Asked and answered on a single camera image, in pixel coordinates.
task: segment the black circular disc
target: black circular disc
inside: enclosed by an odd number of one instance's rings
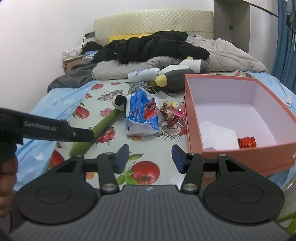
[[[20,189],[16,201],[19,211],[30,221],[62,224],[87,214],[96,203],[96,192],[72,173],[50,173]]]
[[[282,190],[256,173],[230,172],[209,184],[203,193],[208,210],[229,222],[259,224],[278,217],[284,205]]]

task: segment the metal screw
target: metal screw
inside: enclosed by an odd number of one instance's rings
[[[186,183],[183,185],[183,189],[186,191],[194,191],[197,189],[197,186],[194,183]]]
[[[116,189],[116,187],[117,186],[115,184],[113,184],[113,183],[106,183],[106,184],[103,185],[103,189],[105,191],[114,191]]]

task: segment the black jacket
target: black jacket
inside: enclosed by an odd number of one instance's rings
[[[118,59],[122,64],[130,61],[146,62],[157,56],[169,56],[186,59],[206,60],[210,53],[202,48],[195,47],[186,42],[187,33],[179,31],[161,31],[141,38],[130,38],[128,40],[114,40],[99,50],[93,61],[109,61]]]

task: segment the white bottle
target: white bottle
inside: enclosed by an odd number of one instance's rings
[[[162,71],[159,68],[143,69],[128,74],[129,82],[139,81],[155,81],[158,75],[161,75]]]

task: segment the stuffed animal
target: stuffed animal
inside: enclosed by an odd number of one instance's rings
[[[172,64],[161,70],[162,74],[149,84],[156,91],[174,93],[185,89],[185,74],[208,74],[210,67],[202,59],[188,57],[180,64]]]

